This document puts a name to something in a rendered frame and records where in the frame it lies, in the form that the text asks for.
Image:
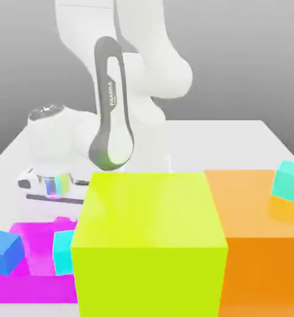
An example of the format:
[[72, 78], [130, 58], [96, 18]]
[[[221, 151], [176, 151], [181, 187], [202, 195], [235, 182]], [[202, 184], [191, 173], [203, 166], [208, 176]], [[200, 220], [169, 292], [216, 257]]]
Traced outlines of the small blue cube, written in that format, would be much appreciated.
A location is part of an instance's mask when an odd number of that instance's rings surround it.
[[9, 276], [24, 257], [20, 235], [0, 231], [0, 275]]

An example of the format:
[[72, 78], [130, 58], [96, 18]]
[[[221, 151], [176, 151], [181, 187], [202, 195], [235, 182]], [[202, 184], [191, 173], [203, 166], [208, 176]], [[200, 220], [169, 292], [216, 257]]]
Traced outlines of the small turquoise cube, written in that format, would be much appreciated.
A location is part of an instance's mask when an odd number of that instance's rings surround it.
[[271, 195], [294, 202], [294, 162], [281, 162], [275, 172]]

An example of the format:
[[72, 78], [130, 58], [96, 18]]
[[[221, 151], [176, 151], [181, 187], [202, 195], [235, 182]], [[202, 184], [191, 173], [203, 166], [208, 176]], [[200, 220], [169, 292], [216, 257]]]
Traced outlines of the large yellow-green box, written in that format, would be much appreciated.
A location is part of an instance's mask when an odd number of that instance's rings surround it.
[[204, 173], [94, 173], [71, 253], [80, 317], [218, 317], [228, 245]]

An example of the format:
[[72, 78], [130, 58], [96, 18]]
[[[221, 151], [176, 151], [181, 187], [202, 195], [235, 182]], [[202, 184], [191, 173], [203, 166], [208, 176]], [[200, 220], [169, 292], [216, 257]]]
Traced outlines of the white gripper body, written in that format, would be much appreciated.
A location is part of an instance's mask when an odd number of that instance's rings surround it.
[[26, 195], [18, 193], [18, 221], [53, 221], [57, 217], [77, 220], [82, 210], [82, 204], [30, 199]]

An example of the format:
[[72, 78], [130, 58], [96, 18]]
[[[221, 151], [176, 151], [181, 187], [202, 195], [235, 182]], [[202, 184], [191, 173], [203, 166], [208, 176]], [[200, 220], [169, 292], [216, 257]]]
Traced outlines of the small cyan cube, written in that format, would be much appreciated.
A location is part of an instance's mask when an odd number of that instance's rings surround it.
[[73, 230], [56, 232], [53, 241], [53, 260], [57, 276], [72, 274], [71, 243]]

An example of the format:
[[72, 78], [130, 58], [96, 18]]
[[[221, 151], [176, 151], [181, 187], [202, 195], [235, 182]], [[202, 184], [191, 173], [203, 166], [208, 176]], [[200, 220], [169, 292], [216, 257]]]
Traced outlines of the large orange box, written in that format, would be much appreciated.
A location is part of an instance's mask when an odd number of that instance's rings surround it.
[[294, 317], [294, 203], [273, 170], [207, 170], [228, 243], [219, 317]]

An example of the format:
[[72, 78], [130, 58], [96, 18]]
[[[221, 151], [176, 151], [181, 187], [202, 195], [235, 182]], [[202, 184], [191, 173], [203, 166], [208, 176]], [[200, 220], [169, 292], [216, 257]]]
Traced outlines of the large magenta box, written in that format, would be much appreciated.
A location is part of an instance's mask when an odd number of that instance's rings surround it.
[[11, 233], [21, 236], [25, 257], [9, 276], [0, 275], [0, 303], [77, 303], [73, 274], [57, 276], [53, 260], [56, 232], [73, 230], [77, 222], [17, 222]]

